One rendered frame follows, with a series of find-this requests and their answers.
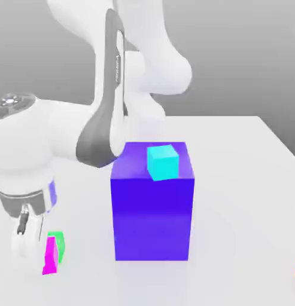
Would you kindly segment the small cyan cube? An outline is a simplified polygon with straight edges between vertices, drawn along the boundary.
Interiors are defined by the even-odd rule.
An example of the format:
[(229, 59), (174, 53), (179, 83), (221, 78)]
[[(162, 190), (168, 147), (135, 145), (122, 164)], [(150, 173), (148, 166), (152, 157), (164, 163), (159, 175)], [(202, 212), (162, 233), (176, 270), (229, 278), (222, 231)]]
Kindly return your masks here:
[(147, 148), (147, 170), (153, 181), (177, 179), (179, 161), (179, 154), (171, 144)]

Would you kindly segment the small green cube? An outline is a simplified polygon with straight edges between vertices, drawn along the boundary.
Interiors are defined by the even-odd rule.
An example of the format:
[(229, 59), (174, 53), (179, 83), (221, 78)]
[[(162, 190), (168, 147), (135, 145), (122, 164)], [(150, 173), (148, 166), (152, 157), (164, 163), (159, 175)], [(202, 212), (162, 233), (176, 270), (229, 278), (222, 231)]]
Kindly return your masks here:
[(49, 231), (47, 233), (48, 237), (55, 237), (56, 239), (56, 244), (57, 244), (57, 249), (58, 249), (58, 254), (59, 254), (59, 263), (62, 263), (63, 256), (65, 253), (65, 238), (64, 234), (62, 231)]

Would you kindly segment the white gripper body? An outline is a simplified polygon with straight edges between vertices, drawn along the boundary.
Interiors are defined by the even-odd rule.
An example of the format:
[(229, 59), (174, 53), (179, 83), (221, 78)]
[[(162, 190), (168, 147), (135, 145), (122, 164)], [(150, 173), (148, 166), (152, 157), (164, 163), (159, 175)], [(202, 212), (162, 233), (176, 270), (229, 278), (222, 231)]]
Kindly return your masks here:
[(23, 212), (15, 220), (11, 234), (11, 254), (16, 259), (37, 260), (42, 253), (43, 215)]

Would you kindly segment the small magenta cube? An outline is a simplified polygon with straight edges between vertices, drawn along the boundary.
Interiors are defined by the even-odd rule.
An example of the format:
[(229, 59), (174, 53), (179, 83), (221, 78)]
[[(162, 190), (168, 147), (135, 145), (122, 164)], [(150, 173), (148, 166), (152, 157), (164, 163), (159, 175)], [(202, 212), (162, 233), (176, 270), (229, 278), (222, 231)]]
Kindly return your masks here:
[(57, 273), (59, 253), (55, 236), (47, 237), (42, 275)]

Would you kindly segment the large blue box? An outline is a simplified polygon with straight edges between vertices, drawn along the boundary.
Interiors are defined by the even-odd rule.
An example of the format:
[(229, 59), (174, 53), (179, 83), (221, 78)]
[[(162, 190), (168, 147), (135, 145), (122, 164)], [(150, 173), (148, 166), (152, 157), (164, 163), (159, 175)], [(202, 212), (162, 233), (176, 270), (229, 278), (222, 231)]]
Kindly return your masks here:
[(115, 258), (118, 261), (188, 260), (194, 171), (187, 145), (172, 142), (179, 176), (154, 181), (147, 149), (154, 142), (128, 142), (111, 171)]

